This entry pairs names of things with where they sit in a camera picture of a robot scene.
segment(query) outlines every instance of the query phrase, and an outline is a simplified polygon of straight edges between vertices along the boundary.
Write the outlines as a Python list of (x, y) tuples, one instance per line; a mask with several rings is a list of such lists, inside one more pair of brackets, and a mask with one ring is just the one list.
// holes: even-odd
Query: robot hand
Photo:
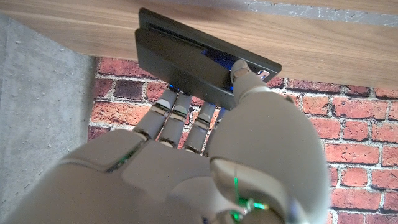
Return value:
[(175, 150), (191, 98), (170, 88), (133, 132), (64, 157), (6, 223), (325, 223), (326, 162), (311, 123), (245, 61), (231, 79), (237, 107), (220, 111), (205, 156), (215, 105)]

